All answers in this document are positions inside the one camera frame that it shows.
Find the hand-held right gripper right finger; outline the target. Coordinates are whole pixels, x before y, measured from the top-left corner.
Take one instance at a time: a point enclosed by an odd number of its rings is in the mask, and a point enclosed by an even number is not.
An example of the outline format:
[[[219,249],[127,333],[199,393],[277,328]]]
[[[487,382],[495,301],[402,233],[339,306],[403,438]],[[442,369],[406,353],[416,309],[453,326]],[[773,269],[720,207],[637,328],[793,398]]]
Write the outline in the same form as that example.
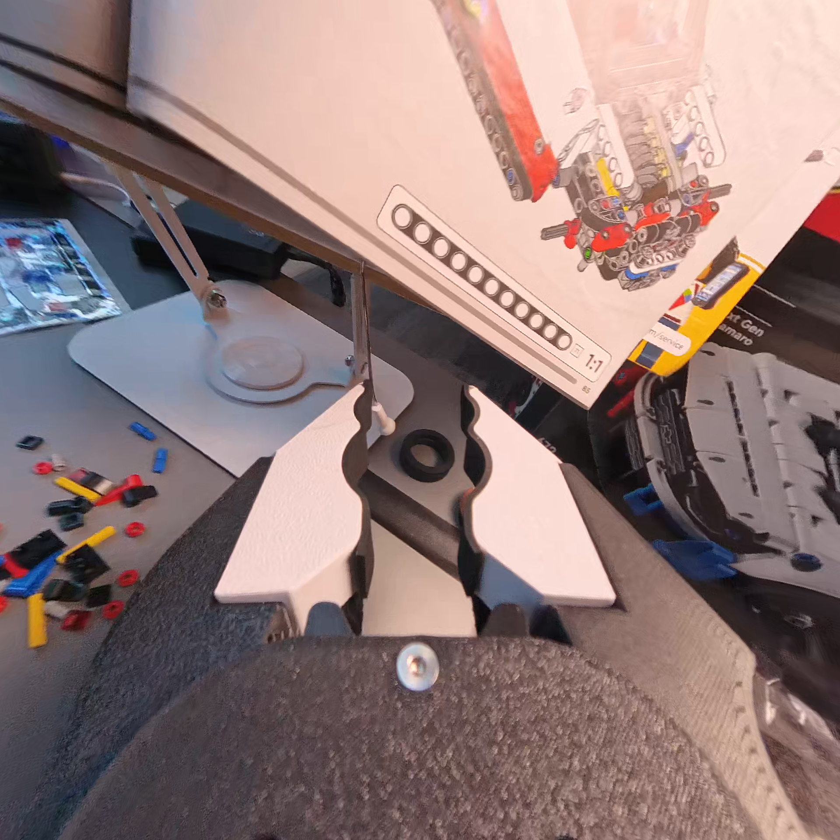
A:
[[[527,629],[549,609],[615,606],[559,458],[473,385],[462,391],[460,422],[472,487],[458,504],[458,576],[477,632],[504,605]]]

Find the white book stand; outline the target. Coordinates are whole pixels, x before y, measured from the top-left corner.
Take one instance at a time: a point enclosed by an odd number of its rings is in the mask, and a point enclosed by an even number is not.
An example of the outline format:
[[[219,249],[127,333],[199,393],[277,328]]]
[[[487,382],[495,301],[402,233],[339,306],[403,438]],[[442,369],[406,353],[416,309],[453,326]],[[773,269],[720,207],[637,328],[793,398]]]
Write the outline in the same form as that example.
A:
[[[359,268],[350,248],[257,185],[126,104],[132,2],[2,2],[2,106],[36,128],[108,162],[139,195],[170,187],[237,222],[339,268]],[[343,399],[350,368],[350,315],[327,315],[293,280],[270,288],[238,280],[213,286],[233,316],[267,327],[301,352],[298,379],[277,392],[240,389],[218,367],[206,308],[189,293],[102,324],[70,341],[97,377],[234,476],[271,456]]]

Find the black power adapter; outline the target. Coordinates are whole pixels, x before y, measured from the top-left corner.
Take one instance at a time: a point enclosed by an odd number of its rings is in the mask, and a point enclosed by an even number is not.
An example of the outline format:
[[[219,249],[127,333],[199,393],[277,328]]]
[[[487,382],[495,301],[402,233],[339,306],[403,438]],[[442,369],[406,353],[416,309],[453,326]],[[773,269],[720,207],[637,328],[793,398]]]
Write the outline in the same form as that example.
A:
[[[200,203],[187,200],[175,214],[214,275],[272,280],[290,258],[285,243]]]

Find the holographic sticker sheet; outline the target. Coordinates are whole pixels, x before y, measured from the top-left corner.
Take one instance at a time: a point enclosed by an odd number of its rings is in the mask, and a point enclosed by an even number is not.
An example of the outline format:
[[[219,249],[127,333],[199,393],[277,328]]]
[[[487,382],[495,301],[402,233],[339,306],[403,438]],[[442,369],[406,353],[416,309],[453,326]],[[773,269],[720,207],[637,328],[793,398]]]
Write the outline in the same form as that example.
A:
[[[69,220],[2,217],[2,336],[98,322],[130,310]]]

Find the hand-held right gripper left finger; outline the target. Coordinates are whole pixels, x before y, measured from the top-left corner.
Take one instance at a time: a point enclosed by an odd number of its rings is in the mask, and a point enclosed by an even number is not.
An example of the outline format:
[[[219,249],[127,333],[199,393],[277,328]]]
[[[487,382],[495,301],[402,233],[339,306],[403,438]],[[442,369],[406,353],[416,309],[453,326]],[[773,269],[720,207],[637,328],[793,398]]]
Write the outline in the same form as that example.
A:
[[[275,453],[216,584],[217,602],[276,603],[302,632],[335,604],[361,633],[374,568],[368,467],[369,383],[353,385]]]

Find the white instruction booklet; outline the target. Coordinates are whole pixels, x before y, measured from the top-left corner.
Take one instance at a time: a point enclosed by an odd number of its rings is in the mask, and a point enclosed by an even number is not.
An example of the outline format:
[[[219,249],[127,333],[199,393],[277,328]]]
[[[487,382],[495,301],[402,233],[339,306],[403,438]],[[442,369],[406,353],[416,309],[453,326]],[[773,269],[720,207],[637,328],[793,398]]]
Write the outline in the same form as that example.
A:
[[[130,108],[579,404],[838,130],[839,3],[132,2]]]

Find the black rubber tyre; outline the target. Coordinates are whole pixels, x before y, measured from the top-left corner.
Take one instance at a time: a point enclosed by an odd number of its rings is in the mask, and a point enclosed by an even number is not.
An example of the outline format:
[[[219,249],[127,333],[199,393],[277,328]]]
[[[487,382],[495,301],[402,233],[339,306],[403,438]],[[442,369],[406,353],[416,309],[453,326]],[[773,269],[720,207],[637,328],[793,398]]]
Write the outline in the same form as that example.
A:
[[[427,465],[414,454],[414,449],[423,446],[436,455],[436,463]],[[445,478],[455,463],[455,449],[446,436],[427,428],[418,428],[408,433],[399,453],[403,471],[413,480],[435,483]]]

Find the black lego set box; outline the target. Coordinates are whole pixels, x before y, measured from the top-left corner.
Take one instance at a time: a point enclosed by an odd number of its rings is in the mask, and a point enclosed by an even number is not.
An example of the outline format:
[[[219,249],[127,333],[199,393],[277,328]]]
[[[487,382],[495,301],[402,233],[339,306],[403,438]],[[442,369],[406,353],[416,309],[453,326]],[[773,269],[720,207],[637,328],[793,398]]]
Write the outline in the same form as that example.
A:
[[[790,692],[838,719],[838,136],[678,297],[592,409],[514,417],[576,464]]]

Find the pile of loose lego pieces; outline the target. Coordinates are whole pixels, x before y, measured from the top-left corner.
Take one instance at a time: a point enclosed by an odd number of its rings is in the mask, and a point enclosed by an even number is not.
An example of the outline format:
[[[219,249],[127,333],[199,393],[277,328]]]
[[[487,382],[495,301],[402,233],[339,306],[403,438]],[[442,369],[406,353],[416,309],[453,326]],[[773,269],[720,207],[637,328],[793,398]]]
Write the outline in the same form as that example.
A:
[[[149,421],[2,419],[2,654],[111,622],[141,579],[178,457]]]

